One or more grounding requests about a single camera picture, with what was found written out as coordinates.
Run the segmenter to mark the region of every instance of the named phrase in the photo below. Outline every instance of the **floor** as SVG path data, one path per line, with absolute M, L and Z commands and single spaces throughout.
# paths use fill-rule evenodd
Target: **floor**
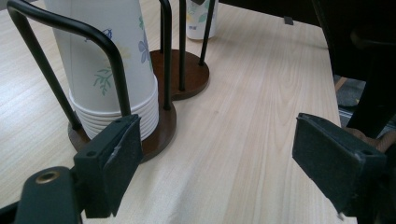
M 339 76 L 334 76 L 334 83 L 339 79 Z M 340 120 L 343 127 L 347 126 L 347 123 L 352 115 L 354 107 L 358 104 L 363 92 L 365 82 L 358 81 L 355 79 L 348 79 L 346 83 L 336 93 L 338 108 L 340 111 Z M 396 115 L 388 123 L 387 127 L 384 128 L 382 133 L 396 130 Z

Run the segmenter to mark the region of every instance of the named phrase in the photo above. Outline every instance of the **floral pattern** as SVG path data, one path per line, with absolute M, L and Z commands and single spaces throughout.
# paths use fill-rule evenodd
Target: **floral pattern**
M 99 88 L 102 90 L 102 95 L 106 95 L 106 92 L 108 89 L 111 88 L 111 84 L 109 79 L 113 76 L 113 73 L 111 72 L 111 67 L 107 67 L 104 69 L 101 69 L 97 71 L 96 74 L 96 80 L 93 83 L 93 86 L 96 86 L 96 84 L 100 84 Z
M 149 55 L 149 43 L 146 37 L 146 32 L 145 32 L 145 23 L 143 22 L 143 18 L 139 17 L 139 27 L 140 29 L 143 30 L 143 40 L 139 41 L 138 47 L 139 51 L 142 53 L 142 57 L 140 58 L 141 63 L 145 63 L 146 61 L 149 62 L 149 67 L 152 71 L 152 63 L 151 63 L 151 58 Z
M 210 0 L 206 0 L 204 3 L 204 7 L 206 9 L 205 13 L 203 13 L 199 19 L 198 22 L 205 22 L 207 20 L 207 10 L 209 9 L 209 5 L 210 5 Z M 197 10 L 198 5 L 192 1 L 190 1 L 190 3 L 187 6 L 187 15 L 186 15 L 186 21 L 188 22 L 192 22 L 193 21 L 193 16 Z
M 113 30 L 110 29 L 110 28 L 107 28 L 107 29 L 103 30 L 102 33 L 104 35 L 106 35 L 109 39 L 111 39 L 113 37 Z

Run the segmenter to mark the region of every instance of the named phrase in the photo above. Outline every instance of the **wood grain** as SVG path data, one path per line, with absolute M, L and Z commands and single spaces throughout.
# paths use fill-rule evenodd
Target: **wood grain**
M 173 48 L 178 1 L 172 0 Z M 159 47 L 160 4 L 141 0 L 151 50 Z M 67 120 L 9 16 L 0 12 L 0 206 L 19 199 L 23 181 L 49 166 L 71 167 Z M 330 59 L 318 27 L 219 4 L 209 40 L 206 89 L 174 102 L 177 130 L 141 164 L 119 213 L 85 223 L 355 223 L 291 157 L 299 112 L 339 124 Z M 50 29 L 32 22 L 67 90 Z M 202 42 L 187 41 L 199 55 Z

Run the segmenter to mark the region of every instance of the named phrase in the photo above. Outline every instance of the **chair armrest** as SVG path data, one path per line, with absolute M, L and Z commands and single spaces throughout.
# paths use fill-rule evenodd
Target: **chair armrest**
M 396 27 L 388 24 L 366 24 L 353 29 L 350 38 L 357 49 L 396 49 Z

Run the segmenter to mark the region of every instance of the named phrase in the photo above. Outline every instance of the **green leaf print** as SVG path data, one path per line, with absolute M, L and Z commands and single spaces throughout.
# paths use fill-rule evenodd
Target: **green leaf print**
M 105 96 L 108 89 L 111 88 L 111 84 L 109 82 L 110 78 L 113 76 L 113 74 L 111 73 L 111 67 L 101 69 L 101 70 L 97 71 L 97 73 L 101 73 L 101 74 L 95 75 L 96 80 L 93 83 L 93 86 L 96 86 L 96 84 L 99 83 L 100 84 L 99 88 L 102 90 L 102 95 Z
M 205 2 L 205 8 L 209 8 L 209 5 L 210 5 L 210 0 L 206 0 L 206 2 Z
M 139 17 L 139 27 L 142 30 L 145 30 L 145 23 L 143 22 L 143 18 Z
M 193 15 L 197 9 L 198 5 L 191 1 L 190 4 L 187 5 L 187 13 Z
M 204 14 L 202 14 L 202 15 L 199 17 L 198 22 L 204 22 L 204 21 L 206 21 L 206 20 L 207 20 L 207 13 L 204 13 Z

